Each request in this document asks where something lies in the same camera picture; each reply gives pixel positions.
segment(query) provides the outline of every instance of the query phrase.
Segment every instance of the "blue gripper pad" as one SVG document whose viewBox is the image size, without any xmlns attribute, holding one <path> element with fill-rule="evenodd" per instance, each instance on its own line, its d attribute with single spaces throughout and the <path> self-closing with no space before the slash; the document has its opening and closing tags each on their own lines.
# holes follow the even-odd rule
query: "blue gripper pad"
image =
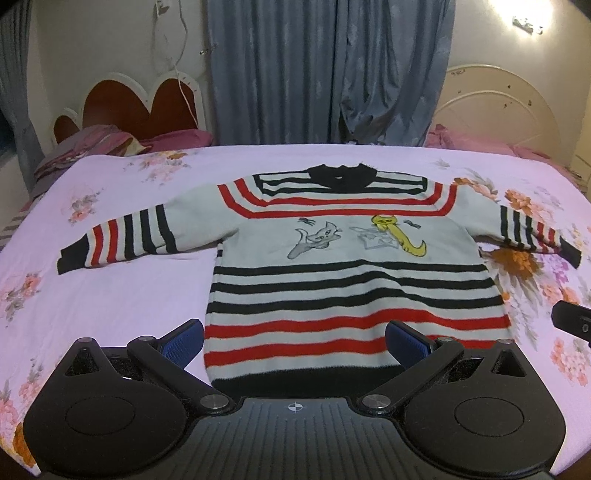
<svg viewBox="0 0 591 480">
<path fill-rule="evenodd" d="M 435 348 L 432 340 L 397 320 L 386 325 L 385 336 L 388 352 L 405 369 L 426 358 Z"/>
<path fill-rule="evenodd" d="M 185 368 L 191 363 L 201 348 L 203 325 L 196 319 L 183 323 L 158 340 L 158 351 L 180 368 Z"/>
</svg>

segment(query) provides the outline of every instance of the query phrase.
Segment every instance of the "cat embroidery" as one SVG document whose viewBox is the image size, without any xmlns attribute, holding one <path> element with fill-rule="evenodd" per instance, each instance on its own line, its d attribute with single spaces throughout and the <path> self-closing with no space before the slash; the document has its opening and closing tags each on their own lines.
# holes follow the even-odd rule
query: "cat embroidery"
<svg viewBox="0 0 591 480">
<path fill-rule="evenodd" d="M 371 221 L 380 232 L 388 232 L 393 238 L 395 238 L 402 247 L 402 250 L 406 253 L 414 255 L 415 257 L 424 257 L 427 254 L 427 244 L 423 241 L 421 245 L 415 247 L 398 226 L 398 219 L 394 215 L 375 215 L 372 217 Z M 420 225 L 417 225 L 416 223 L 412 226 L 420 228 Z"/>
<path fill-rule="evenodd" d="M 342 232 L 334 223 L 326 222 L 326 226 L 321 228 L 316 233 L 308 233 L 303 228 L 296 228 L 296 232 L 300 234 L 300 240 L 297 245 L 287 254 L 287 258 L 293 260 L 302 253 L 305 253 L 313 248 L 323 249 L 328 248 L 333 240 L 338 240 L 340 235 L 337 232 Z"/>
</svg>

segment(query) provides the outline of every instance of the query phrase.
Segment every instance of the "black collar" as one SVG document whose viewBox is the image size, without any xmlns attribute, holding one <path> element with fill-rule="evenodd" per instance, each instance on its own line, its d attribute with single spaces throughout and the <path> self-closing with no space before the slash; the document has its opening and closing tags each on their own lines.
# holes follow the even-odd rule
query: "black collar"
<svg viewBox="0 0 591 480">
<path fill-rule="evenodd" d="M 328 167 L 318 165 L 308 168 L 310 179 L 335 193 L 361 193 L 363 189 L 375 180 L 378 171 L 360 163 L 356 167 Z"/>
</svg>

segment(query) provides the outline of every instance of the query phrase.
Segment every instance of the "wall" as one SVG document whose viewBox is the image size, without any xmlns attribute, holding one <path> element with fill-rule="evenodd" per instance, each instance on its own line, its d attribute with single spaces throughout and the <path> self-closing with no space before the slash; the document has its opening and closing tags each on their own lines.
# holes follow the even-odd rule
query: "wall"
<svg viewBox="0 0 591 480">
<path fill-rule="evenodd" d="M 0 167 L 0 231 L 28 200 L 17 156 Z"/>
<path fill-rule="evenodd" d="M 177 0 L 169 0 L 171 7 L 158 33 L 150 0 L 35 1 L 45 88 L 54 115 L 65 106 L 77 110 L 93 83 L 109 71 L 126 73 L 150 89 L 168 70 L 162 32 L 168 35 L 169 55 L 180 53 L 183 29 Z M 178 68 L 200 80 L 211 125 L 204 58 L 199 54 L 204 45 L 203 2 L 181 1 L 189 39 Z M 569 0 L 535 0 L 548 2 L 552 13 L 543 35 L 528 35 L 511 25 L 515 0 L 456 1 L 450 66 L 493 64 L 534 85 L 558 122 L 563 160 L 570 159 L 591 79 L 591 22 Z M 42 124 L 44 114 L 36 115 Z"/>
<path fill-rule="evenodd" d="M 583 120 L 583 128 L 575 153 L 591 163 L 591 89 L 587 97 L 587 109 L 585 110 L 585 118 Z"/>
<path fill-rule="evenodd" d="M 542 35 L 529 35 L 511 25 L 516 3 L 456 0 L 449 65 L 496 65 L 530 82 L 554 112 L 562 160 L 568 163 L 581 131 L 591 80 L 591 22 L 568 0 L 547 0 L 551 9 L 547 28 Z"/>
<path fill-rule="evenodd" d="M 89 89 L 108 72 L 125 73 L 150 91 L 156 78 L 170 69 L 166 57 L 180 55 L 184 30 L 178 0 L 168 0 L 170 8 L 157 28 L 150 0 L 35 1 L 46 89 L 51 111 L 57 114 L 64 107 L 78 111 Z M 202 2 L 182 0 L 182 9 L 189 35 L 178 69 L 200 80 Z M 204 103 L 208 116 L 209 104 Z"/>
</svg>

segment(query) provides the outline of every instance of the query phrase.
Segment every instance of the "pillow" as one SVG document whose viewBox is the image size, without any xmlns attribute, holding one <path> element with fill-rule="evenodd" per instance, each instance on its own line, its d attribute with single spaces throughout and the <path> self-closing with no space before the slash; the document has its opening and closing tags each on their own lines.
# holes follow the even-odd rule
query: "pillow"
<svg viewBox="0 0 591 480">
<path fill-rule="evenodd" d="M 31 198 L 45 193 L 74 163 L 88 155 L 129 157 L 149 150 L 131 134 L 115 125 L 93 125 L 66 138 L 35 170 L 35 186 Z"/>
<path fill-rule="evenodd" d="M 517 156 L 513 150 L 511 150 L 511 147 L 503 142 L 454 132 L 441 124 L 437 124 L 435 132 L 439 134 L 441 143 L 444 144 L 445 148 L 448 150 L 469 150 L 473 152 L 509 155 L 510 157 Z"/>
<path fill-rule="evenodd" d="M 519 158 L 526 158 L 527 160 L 540 161 L 542 163 L 550 165 L 558 173 L 560 173 L 565 179 L 567 179 L 570 183 L 572 183 L 575 187 L 577 187 L 577 189 L 579 188 L 579 184 L 577 184 L 572 173 L 569 172 L 566 167 L 563 167 L 562 165 L 558 165 L 555 162 L 553 162 L 552 159 L 548 155 L 546 155 L 545 153 L 542 153 L 542 152 L 539 152 L 536 150 L 532 150 L 527 147 L 513 147 L 513 152 L 515 152 L 515 155 L 517 155 Z"/>
<path fill-rule="evenodd" d="M 213 135 L 203 130 L 190 128 L 162 134 L 154 138 L 142 140 L 142 145 L 149 147 L 151 152 L 169 150 L 187 150 L 189 148 L 209 147 L 213 143 Z"/>
</svg>

